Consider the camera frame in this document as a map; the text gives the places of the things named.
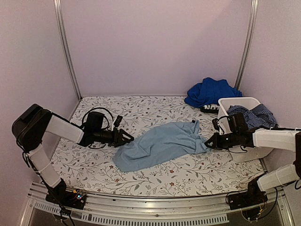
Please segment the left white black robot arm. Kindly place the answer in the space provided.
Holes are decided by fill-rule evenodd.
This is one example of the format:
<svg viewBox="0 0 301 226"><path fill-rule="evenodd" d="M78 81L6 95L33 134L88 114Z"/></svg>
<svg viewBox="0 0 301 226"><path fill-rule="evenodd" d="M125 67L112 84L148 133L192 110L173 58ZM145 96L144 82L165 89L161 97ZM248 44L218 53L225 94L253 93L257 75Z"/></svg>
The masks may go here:
<svg viewBox="0 0 301 226"><path fill-rule="evenodd" d="M94 143L119 147L134 140L133 136L119 128L122 116L113 117L110 113L109 120L102 111L107 109L97 107L89 110L79 126L38 104L33 104L12 125L12 133L16 144L23 151L24 161L47 187L53 188L51 195L59 204L66 204L70 200L70 194L59 186L63 180L44 150L44 136L49 133L82 147L89 147Z"/></svg>

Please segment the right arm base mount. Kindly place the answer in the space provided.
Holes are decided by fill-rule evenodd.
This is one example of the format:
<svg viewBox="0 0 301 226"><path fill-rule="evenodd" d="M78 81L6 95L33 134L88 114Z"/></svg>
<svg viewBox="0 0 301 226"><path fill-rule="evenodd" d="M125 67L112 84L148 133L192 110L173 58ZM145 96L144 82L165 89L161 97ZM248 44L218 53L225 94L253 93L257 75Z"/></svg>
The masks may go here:
<svg viewBox="0 0 301 226"><path fill-rule="evenodd" d="M226 195L226 203L231 210L251 207L268 201L266 192L259 189L256 181L248 183L244 192L230 192Z"/></svg>

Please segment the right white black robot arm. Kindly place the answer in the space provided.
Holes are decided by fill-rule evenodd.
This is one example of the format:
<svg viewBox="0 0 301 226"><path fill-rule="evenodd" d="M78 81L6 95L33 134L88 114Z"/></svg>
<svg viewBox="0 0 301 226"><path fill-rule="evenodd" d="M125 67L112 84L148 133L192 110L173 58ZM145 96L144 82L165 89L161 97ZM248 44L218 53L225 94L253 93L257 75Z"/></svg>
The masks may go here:
<svg viewBox="0 0 301 226"><path fill-rule="evenodd" d="M292 163L281 166L269 173L265 173L248 183L247 192L243 195L243 201L247 205L254 205L261 194L279 186L286 186L301 179L301 130L279 127L255 127L249 129L242 113L225 116L230 132L214 133L205 142L208 148L216 150L229 150L236 146L246 153L251 149L290 151L295 154Z"/></svg>

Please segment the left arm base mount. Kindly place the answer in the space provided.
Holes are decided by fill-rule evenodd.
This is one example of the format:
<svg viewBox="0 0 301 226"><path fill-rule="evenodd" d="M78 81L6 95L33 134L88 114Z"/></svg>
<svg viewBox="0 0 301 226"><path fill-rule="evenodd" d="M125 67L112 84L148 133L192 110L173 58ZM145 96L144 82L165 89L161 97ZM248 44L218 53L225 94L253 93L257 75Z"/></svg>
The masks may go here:
<svg viewBox="0 0 301 226"><path fill-rule="evenodd" d="M87 194L79 189L67 191L66 186L58 185L55 188L46 185L48 193L46 201L58 204L64 207L83 210L85 207Z"/></svg>

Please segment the light blue shirt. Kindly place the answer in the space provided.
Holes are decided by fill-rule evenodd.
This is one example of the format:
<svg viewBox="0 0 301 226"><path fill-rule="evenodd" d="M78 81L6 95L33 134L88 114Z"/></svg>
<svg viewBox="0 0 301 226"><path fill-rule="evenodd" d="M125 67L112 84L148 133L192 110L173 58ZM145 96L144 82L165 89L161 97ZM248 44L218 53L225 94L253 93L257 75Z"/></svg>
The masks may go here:
<svg viewBox="0 0 301 226"><path fill-rule="evenodd" d="M199 134L199 121L169 122L156 126L121 146L113 162L122 172L150 168L186 154L208 153L207 139Z"/></svg>

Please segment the blue pleated skirt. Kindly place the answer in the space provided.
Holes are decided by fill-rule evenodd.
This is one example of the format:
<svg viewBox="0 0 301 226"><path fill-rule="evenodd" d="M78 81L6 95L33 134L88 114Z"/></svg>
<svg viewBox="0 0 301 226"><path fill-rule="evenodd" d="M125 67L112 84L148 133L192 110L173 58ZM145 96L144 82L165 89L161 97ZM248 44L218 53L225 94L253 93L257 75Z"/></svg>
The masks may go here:
<svg viewBox="0 0 301 226"><path fill-rule="evenodd" d="M187 91L184 102L192 107L201 108L205 105L218 104L220 98L242 97L241 91L231 87L227 80L205 78Z"/></svg>

